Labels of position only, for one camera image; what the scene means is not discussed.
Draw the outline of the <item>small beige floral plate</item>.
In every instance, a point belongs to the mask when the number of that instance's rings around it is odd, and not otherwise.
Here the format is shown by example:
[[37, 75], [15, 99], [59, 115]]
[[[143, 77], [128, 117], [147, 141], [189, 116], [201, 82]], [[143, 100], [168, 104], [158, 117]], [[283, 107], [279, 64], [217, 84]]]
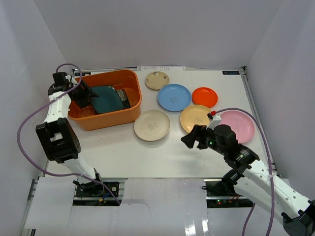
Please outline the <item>small beige floral plate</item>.
[[150, 72], [145, 78], [145, 84], [152, 90], [160, 90], [169, 84], [169, 76], [162, 71]]

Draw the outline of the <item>orange round plate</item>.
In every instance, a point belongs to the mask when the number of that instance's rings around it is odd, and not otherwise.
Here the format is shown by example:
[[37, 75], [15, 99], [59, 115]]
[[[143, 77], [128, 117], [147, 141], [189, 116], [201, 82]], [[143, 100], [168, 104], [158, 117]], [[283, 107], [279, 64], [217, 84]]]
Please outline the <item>orange round plate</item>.
[[192, 101], [196, 105], [202, 105], [207, 108], [214, 107], [218, 102], [217, 93], [208, 87], [199, 87], [192, 93]]

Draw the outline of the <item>pink round plate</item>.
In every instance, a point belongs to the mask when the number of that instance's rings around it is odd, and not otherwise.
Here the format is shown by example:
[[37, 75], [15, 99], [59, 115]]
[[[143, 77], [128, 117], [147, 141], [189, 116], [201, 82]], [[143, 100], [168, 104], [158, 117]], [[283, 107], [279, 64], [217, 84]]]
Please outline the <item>pink round plate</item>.
[[246, 114], [232, 110], [221, 113], [220, 117], [220, 124], [226, 124], [231, 127], [232, 131], [236, 134], [238, 143], [247, 143], [254, 137], [254, 123]]

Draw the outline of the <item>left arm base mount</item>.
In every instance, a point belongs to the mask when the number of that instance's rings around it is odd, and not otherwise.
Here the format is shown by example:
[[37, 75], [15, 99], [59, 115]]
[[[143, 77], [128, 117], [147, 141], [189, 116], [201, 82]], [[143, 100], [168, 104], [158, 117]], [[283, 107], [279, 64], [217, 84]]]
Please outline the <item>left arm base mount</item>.
[[87, 207], [118, 207], [122, 202], [124, 194], [124, 183], [119, 181], [105, 181], [105, 184], [118, 199], [119, 203], [113, 198], [109, 191], [101, 187], [96, 193], [85, 193], [76, 187], [73, 198], [73, 206]]

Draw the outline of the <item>teal square plate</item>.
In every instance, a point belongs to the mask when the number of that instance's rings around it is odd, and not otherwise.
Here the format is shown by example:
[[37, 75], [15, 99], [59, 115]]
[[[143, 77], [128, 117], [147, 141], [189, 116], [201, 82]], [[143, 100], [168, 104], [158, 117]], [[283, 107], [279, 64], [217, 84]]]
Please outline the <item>teal square plate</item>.
[[116, 90], [111, 86], [91, 87], [98, 97], [91, 97], [90, 103], [97, 114], [123, 110], [125, 107]]

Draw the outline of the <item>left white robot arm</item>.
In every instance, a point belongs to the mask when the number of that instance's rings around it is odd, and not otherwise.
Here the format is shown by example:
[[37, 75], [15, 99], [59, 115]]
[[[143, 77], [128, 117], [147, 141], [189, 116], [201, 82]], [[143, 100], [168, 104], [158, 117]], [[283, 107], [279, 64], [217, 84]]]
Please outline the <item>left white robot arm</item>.
[[79, 108], [85, 108], [91, 105], [92, 98], [99, 95], [84, 81], [78, 84], [65, 72], [54, 73], [53, 79], [54, 83], [48, 89], [51, 102], [48, 114], [35, 131], [48, 160], [67, 167], [73, 174], [77, 173], [74, 184], [93, 196], [99, 196], [104, 190], [100, 174], [79, 156], [81, 145], [67, 119], [72, 101]]

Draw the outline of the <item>black floral square plate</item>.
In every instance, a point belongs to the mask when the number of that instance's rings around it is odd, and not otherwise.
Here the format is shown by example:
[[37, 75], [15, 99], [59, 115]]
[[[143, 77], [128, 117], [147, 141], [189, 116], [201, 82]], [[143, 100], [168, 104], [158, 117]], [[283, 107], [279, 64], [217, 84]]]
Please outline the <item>black floral square plate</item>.
[[123, 104], [124, 109], [131, 108], [126, 91], [124, 89], [118, 89], [116, 92]]

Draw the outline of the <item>cream round plate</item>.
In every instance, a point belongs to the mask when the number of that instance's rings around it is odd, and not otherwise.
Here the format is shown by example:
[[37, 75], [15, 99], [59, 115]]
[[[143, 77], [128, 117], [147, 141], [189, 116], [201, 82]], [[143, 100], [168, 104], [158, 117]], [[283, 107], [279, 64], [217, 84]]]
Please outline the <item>cream round plate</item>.
[[134, 122], [134, 132], [142, 140], [153, 142], [165, 137], [171, 126], [169, 116], [160, 110], [142, 112]]

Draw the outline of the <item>orange plastic bin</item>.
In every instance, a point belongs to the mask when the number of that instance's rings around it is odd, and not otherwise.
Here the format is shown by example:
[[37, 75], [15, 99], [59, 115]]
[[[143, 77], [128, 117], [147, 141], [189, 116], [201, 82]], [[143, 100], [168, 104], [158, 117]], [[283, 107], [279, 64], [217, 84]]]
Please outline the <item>orange plastic bin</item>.
[[68, 118], [76, 122], [81, 129], [90, 131], [130, 123], [140, 116], [142, 94], [135, 72], [128, 69], [104, 72], [84, 76], [83, 81], [90, 87], [113, 86], [115, 89], [123, 89], [131, 107], [98, 115], [92, 106], [81, 109], [72, 101]]

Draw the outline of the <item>blue round plate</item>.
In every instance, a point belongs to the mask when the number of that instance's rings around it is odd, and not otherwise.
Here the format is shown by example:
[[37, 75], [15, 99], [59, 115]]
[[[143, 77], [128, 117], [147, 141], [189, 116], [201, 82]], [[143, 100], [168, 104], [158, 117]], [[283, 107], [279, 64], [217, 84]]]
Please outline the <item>blue round plate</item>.
[[183, 85], [169, 84], [158, 92], [157, 100], [164, 109], [179, 112], [190, 105], [191, 93]]

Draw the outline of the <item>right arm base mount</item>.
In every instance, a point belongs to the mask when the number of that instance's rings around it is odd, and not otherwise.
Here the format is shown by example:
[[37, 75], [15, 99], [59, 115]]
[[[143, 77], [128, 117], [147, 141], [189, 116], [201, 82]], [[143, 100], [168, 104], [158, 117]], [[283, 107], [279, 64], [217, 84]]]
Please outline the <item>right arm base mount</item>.
[[222, 178], [205, 178], [201, 187], [206, 194], [207, 208], [244, 208], [252, 207], [253, 202], [237, 194], [234, 186]]

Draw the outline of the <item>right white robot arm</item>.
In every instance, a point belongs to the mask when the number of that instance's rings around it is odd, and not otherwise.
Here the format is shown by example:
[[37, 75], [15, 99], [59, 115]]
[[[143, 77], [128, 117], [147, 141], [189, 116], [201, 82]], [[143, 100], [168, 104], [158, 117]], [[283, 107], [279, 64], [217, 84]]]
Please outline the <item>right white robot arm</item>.
[[231, 170], [221, 179], [223, 192], [246, 197], [278, 220], [290, 236], [311, 236], [315, 232], [315, 202], [291, 188], [250, 148], [238, 143], [228, 125], [211, 129], [195, 125], [181, 141], [193, 148], [210, 148], [221, 154]]

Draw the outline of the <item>yellow round plate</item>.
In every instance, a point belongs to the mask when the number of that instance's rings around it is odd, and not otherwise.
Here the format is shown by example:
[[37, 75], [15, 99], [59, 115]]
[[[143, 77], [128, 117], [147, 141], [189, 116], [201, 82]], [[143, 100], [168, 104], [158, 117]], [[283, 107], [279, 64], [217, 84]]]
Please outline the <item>yellow round plate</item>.
[[191, 105], [185, 108], [180, 115], [182, 128], [190, 133], [195, 125], [208, 125], [210, 123], [207, 114], [211, 110], [202, 105]]

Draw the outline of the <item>white paper sheets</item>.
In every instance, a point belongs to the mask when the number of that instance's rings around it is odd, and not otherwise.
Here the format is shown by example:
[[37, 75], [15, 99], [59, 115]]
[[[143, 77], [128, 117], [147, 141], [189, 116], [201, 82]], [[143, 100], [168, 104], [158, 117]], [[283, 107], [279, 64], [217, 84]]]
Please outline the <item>white paper sheets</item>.
[[200, 70], [198, 68], [191, 68], [185, 66], [138, 66], [137, 71], [190, 71]]

